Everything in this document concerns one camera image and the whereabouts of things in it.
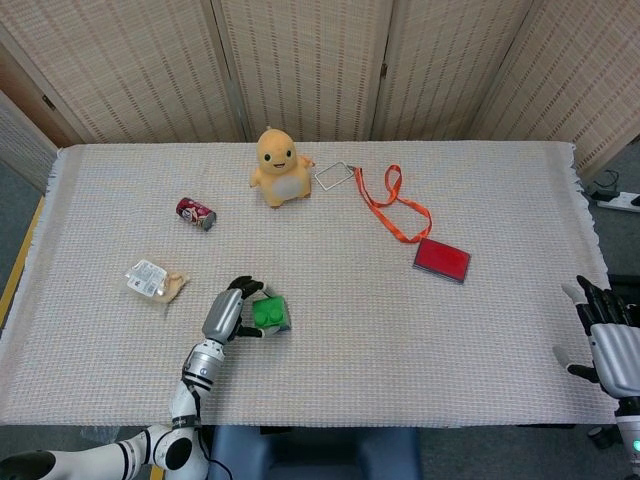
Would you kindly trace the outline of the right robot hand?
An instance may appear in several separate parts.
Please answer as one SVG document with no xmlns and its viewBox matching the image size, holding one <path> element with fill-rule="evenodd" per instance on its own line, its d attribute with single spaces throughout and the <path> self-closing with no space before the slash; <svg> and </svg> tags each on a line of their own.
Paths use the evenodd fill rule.
<svg viewBox="0 0 640 480">
<path fill-rule="evenodd" d="M 603 289 L 582 275 L 577 286 L 564 284 L 586 335 L 589 366 L 571 360 L 555 345 L 553 354 L 569 374 L 598 384 L 610 397 L 623 400 L 639 396 L 639 307 L 628 305 L 611 289 Z"/>
</svg>

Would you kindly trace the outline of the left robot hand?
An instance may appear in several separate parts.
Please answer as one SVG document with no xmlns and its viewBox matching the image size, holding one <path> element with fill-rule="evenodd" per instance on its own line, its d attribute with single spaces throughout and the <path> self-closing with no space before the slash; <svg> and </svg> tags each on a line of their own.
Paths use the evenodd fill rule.
<svg viewBox="0 0 640 480">
<path fill-rule="evenodd" d="M 276 295 L 271 287 L 251 276 L 234 279 L 215 298 L 202 327 L 204 337 L 222 345 L 228 344 L 235 337 L 266 337 L 268 333 L 265 329 L 242 325 L 244 301 L 256 292 L 262 292 L 268 298 Z"/>
</svg>

